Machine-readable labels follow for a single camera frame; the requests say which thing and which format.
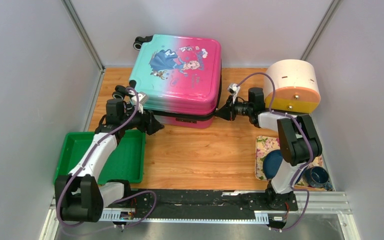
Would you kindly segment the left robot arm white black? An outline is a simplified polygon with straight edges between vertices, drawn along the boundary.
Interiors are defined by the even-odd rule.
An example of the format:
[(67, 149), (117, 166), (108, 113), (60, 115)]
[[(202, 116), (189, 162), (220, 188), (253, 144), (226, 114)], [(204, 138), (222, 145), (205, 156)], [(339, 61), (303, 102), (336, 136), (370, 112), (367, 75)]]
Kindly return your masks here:
[(56, 217), (65, 227), (96, 223), (109, 205), (128, 207), (139, 193), (132, 194), (128, 180), (111, 179), (99, 186), (98, 179), (113, 151), (127, 130), (137, 129), (152, 135), (164, 125), (153, 112), (123, 99), (110, 99), (106, 114), (95, 129), (91, 145), (79, 163), (66, 175), (58, 175), (55, 183)]

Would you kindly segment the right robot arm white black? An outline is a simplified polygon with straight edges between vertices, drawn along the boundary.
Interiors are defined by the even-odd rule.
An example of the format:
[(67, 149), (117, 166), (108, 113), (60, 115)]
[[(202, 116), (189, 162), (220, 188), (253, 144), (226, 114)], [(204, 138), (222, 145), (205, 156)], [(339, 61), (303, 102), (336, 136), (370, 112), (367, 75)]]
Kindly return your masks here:
[(240, 87), (237, 84), (231, 84), (227, 90), (230, 95), (216, 111), (216, 117), (234, 121), (236, 116), (247, 116), (255, 127), (278, 133), (282, 162), (276, 175), (269, 181), (264, 197), (267, 207), (277, 210), (292, 201), (299, 177), (322, 153), (312, 118), (309, 114), (293, 115), (267, 108), (260, 87), (248, 90), (247, 101), (238, 100)]

